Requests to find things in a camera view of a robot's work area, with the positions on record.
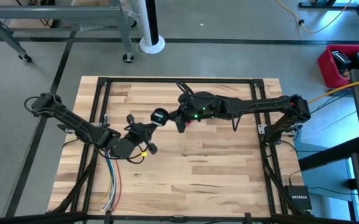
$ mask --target metal cart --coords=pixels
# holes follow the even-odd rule
[[[133,19],[136,4],[131,0],[109,0],[109,2],[108,6],[0,6],[0,38],[19,54],[21,60],[31,62],[32,58],[13,37],[14,31],[118,29],[125,48],[123,61],[131,63],[134,61],[134,55],[129,33],[131,27],[136,25],[136,21]],[[11,29],[1,22],[1,19],[40,19],[43,21],[55,19],[54,21],[59,22],[57,25],[55,24],[55,27],[48,29]]]

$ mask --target concrete floor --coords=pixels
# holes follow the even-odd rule
[[[298,9],[297,1],[282,1],[299,13],[312,30],[326,24],[338,13],[324,9]],[[168,38],[359,40],[359,18],[353,10],[345,11],[323,32],[309,35],[300,30],[293,17],[275,1],[156,0],[156,4],[160,33]],[[68,33],[55,32],[15,34],[31,37],[57,35],[68,37]],[[132,35],[141,36],[137,29]],[[77,37],[118,37],[118,34],[85,32]],[[15,51],[0,42],[0,216],[36,124],[36,119],[22,103],[27,97],[49,90],[65,43],[23,42],[22,46],[35,63],[22,63]],[[68,108],[72,108],[76,86],[83,75],[269,77],[280,79],[284,94],[300,94],[312,99],[325,92],[316,63],[324,50],[324,45],[167,44],[160,54],[137,54],[134,63],[125,64],[121,60],[122,44],[74,43],[58,94]],[[311,105],[311,110],[323,101]],[[335,123],[354,110],[353,99],[343,98],[319,111],[305,124],[301,143],[326,148],[358,136],[356,114]],[[355,128],[342,129],[345,123],[352,123]],[[47,208],[65,137],[56,124],[52,119],[47,123],[17,215],[44,213]],[[313,150],[301,144],[300,147],[303,148],[299,150]],[[306,156],[305,153],[300,153],[300,157]],[[345,162],[312,171],[315,173],[303,174],[309,186],[323,186],[323,181],[315,177],[324,172],[326,176],[338,177],[331,182],[325,180],[324,187],[346,192],[340,186],[347,178]],[[341,199],[338,203],[336,201],[338,207],[346,204],[344,200],[347,198],[341,195],[314,193]],[[319,199],[314,201],[314,213],[318,217],[332,217],[319,211],[327,208],[327,203],[334,202],[316,197]],[[343,211],[343,215],[337,213],[335,218],[349,219],[347,209]]]

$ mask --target butcher block tabletop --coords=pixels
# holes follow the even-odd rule
[[[86,120],[90,117],[97,81],[98,77],[82,77],[78,89],[73,112]],[[266,78],[264,84],[267,98],[282,95],[279,79]],[[194,92],[209,91],[243,100],[251,99],[249,84],[188,85]],[[96,121],[99,120],[105,92],[103,88]],[[175,83],[113,82],[106,110],[110,128],[125,134],[123,128],[130,113],[136,122],[150,123],[150,115],[156,108],[176,110],[181,93]],[[270,113],[272,122],[276,122],[281,115]],[[74,134],[68,134],[65,141],[73,139]],[[290,137],[283,136],[282,140],[293,144]],[[243,115],[237,132],[233,132],[231,121],[206,119],[191,123],[180,134],[175,123],[169,121],[154,132],[152,141],[158,152],[154,155],[149,153],[143,163],[118,161],[121,199],[113,215],[243,217],[244,213],[251,213],[252,217],[270,217],[254,114]],[[299,170],[297,154],[288,144],[276,148],[286,185],[289,175]],[[74,186],[82,152],[83,143],[80,141],[63,148],[49,210],[56,208]],[[135,149],[133,155],[138,153],[139,149]],[[300,172],[292,175],[291,180],[293,185],[303,185]],[[106,160],[98,156],[88,214],[105,214],[102,208],[108,197],[98,201],[109,186],[110,173]],[[272,186],[276,211],[280,213],[278,192],[273,183]],[[83,196],[84,190],[80,194],[78,209],[82,208]]]

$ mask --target yellow cable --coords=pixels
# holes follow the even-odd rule
[[[291,12],[291,14],[292,14],[295,18],[297,18],[298,21],[301,20],[301,18],[300,18],[294,11],[292,11],[291,9],[289,9],[287,6],[285,6],[285,5],[284,5],[283,3],[281,3],[279,0],[276,0],[276,2],[279,3],[285,10]],[[349,0],[348,4],[345,5],[345,7],[341,10],[341,12],[340,12],[331,22],[329,22],[329,23],[328,23],[326,26],[324,26],[323,28],[321,28],[321,29],[319,29],[319,30],[317,30],[317,31],[309,31],[309,30],[306,28],[306,26],[304,25],[304,23],[301,24],[302,28],[304,28],[304,30],[305,30],[308,34],[316,34],[316,33],[320,32],[320,31],[322,31],[322,30],[328,28],[329,25],[331,25],[336,19],[338,19],[338,17],[341,16],[341,14],[348,8],[348,6],[349,6],[349,4],[351,4],[351,2],[352,2],[352,0]]]
[[[99,200],[91,201],[90,203],[98,203],[98,202],[101,202],[103,199],[105,199],[105,197],[107,196],[107,194],[109,193],[109,191],[111,189],[111,185],[113,184],[113,178],[111,178],[111,175],[109,175],[109,176],[110,176],[110,184],[109,184],[109,188],[107,189],[105,194]]]
[[[319,100],[319,99],[321,99],[321,98],[323,98],[323,97],[325,97],[325,96],[328,96],[328,95],[330,95],[330,94],[332,94],[332,93],[335,93],[336,91],[340,91],[340,90],[343,90],[343,89],[345,89],[345,88],[349,88],[349,87],[352,87],[352,86],[355,86],[355,85],[359,85],[359,82],[354,82],[354,83],[351,83],[351,84],[347,84],[347,85],[345,85],[345,86],[341,86],[341,87],[339,87],[339,88],[336,88],[336,89],[334,89],[334,90],[332,90],[332,91],[328,91],[328,92],[326,92],[325,94],[323,94],[323,95],[321,95],[321,96],[319,96],[319,97],[314,98],[313,100],[309,101],[308,103],[313,103],[313,102],[315,102],[315,101],[317,101],[317,100]]]

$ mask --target caster wheel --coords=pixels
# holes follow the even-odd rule
[[[138,23],[134,20],[134,21],[132,22],[132,24],[131,24],[131,27],[134,28],[134,27],[136,27],[137,24],[138,24]]]
[[[125,63],[133,63],[133,62],[135,61],[135,59],[134,59],[134,56],[133,56],[133,55],[131,55],[131,57],[128,58],[128,54],[124,54],[124,55],[123,55],[123,61],[124,61]]]
[[[27,62],[27,63],[31,63],[32,62],[32,58],[28,55],[25,55],[24,58],[22,56],[19,55],[19,58],[24,61],[24,62]]]

